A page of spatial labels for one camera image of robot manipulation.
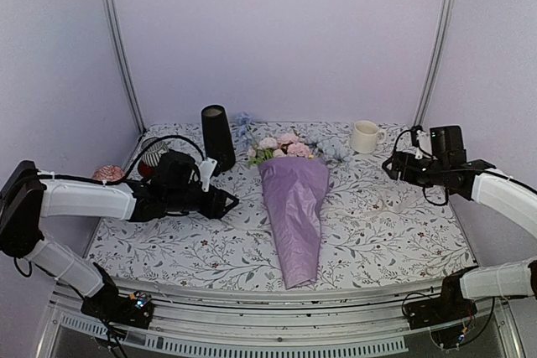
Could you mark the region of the cream ribbon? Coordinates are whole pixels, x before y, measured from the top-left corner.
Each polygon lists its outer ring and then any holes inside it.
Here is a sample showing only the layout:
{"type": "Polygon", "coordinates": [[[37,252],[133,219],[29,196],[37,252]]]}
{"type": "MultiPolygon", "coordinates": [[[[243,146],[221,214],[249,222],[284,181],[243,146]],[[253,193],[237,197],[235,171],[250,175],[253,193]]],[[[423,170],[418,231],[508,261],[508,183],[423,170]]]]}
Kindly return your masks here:
{"type": "Polygon", "coordinates": [[[422,197],[415,191],[395,193],[373,190],[357,195],[342,192],[330,195],[321,207],[321,218],[325,221],[349,219],[370,220],[380,215],[401,215],[416,207],[422,197]]]}

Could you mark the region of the purple flower bouquet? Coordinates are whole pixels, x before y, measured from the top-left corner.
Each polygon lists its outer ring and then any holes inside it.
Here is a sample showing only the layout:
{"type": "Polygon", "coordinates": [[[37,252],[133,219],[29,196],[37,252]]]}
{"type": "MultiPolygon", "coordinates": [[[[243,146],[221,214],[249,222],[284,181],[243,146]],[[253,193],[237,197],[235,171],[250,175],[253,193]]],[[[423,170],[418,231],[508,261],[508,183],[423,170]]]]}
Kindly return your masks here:
{"type": "Polygon", "coordinates": [[[350,152],[337,137],[301,137],[294,129],[256,138],[245,112],[236,116],[236,125],[248,144],[248,164],[258,167],[284,286],[310,285],[317,279],[328,166],[347,162],[350,152]]]}

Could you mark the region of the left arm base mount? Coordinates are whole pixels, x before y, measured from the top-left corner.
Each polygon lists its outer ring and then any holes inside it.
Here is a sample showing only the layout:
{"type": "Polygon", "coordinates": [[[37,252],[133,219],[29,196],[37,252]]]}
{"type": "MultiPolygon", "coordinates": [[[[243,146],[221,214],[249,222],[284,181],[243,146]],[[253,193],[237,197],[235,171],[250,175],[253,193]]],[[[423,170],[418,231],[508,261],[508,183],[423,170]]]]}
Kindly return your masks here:
{"type": "Polygon", "coordinates": [[[81,312],[108,324],[148,329],[154,315],[154,304],[146,298],[123,297],[117,292],[101,290],[84,299],[81,312]]]}

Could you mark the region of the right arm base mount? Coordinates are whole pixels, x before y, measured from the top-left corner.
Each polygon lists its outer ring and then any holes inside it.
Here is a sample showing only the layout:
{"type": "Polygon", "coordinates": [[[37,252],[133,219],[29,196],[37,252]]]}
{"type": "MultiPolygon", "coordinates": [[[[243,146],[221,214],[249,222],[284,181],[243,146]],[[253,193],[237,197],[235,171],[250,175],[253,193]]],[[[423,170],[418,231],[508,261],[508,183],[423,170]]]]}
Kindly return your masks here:
{"type": "Polygon", "coordinates": [[[428,329],[433,343],[442,350],[461,346],[477,313],[472,301],[453,302],[422,293],[409,294],[402,302],[401,310],[412,330],[428,329]]]}

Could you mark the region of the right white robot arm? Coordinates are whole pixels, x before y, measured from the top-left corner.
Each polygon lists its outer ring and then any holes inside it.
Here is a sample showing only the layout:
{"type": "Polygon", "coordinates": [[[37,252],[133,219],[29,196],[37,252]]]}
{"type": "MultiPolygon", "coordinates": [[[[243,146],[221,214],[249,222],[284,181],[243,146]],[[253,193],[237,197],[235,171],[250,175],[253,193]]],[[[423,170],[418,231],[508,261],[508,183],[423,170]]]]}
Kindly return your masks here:
{"type": "MultiPolygon", "coordinates": [[[[407,130],[415,151],[399,151],[394,146],[382,169],[393,180],[427,190],[439,186],[445,201],[452,195],[490,208],[511,220],[531,236],[536,235],[536,190],[507,176],[495,165],[467,160],[462,131],[458,126],[420,126],[407,130]]],[[[525,298],[536,296],[536,259],[508,262],[491,267],[474,267],[443,280],[445,293],[434,304],[434,314],[442,321],[453,320],[467,300],[486,297],[525,298]]]]}

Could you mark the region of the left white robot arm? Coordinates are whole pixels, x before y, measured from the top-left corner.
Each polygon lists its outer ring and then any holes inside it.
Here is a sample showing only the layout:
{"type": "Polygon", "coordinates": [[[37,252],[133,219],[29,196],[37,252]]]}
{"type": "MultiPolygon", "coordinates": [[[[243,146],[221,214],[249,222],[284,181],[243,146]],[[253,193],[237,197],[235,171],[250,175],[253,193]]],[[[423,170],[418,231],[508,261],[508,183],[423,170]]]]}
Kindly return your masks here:
{"type": "Polygon", "coordinates": [[[39,221],[49,216],[106,217],[148,222],[197,212],[221,219],[237,206],[236,196],[211,184],[216,160],[196,162],[169,151],[145,181],[97,181],[43,173],[23,161],[1,190],[1,251],[24,259],[76,289],[106,319],[118,319],[124,301],[106,271],[69,247],[46,237],[39,221]]]}

